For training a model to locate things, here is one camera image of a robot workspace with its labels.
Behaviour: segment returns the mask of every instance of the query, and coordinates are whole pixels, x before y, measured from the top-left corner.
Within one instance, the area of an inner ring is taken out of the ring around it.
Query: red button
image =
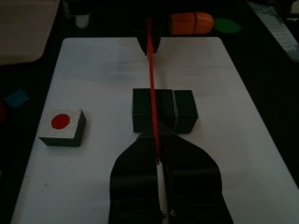
[[[70,125],[70,123],[71,123],[71,118],[66,114],[57,115],[51,120],[51,126],[57,130],[65,129]]]

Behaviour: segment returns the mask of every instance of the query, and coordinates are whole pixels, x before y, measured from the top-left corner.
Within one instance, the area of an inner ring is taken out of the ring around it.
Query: red line
[[[155,49],[153,41],[153,19],[149,18],[147,24],[147,58],[150,65],[150,81],[151,81],[151,103],[153,103],[153,123],[154,123],[154,143],[155,143],[155,156],[157,163],[161,162],[161,142],[159,142],[159,123],[157,114],[157,102],[155,102]]]

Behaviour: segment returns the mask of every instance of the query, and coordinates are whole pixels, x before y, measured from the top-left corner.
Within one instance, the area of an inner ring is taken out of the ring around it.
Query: white table surface
[[[157,88],[192,89],[200,120],[185,139],[216,159],[237,224],[299,223],[299,191],[230,55],[218,38],[163,38]],[[79,148],[37,137],[13,223],[109,223],[109,181],[137,140],[133,88],[149,88],[147,58],[135,38],[63,42],[45,109],[82,108]]]

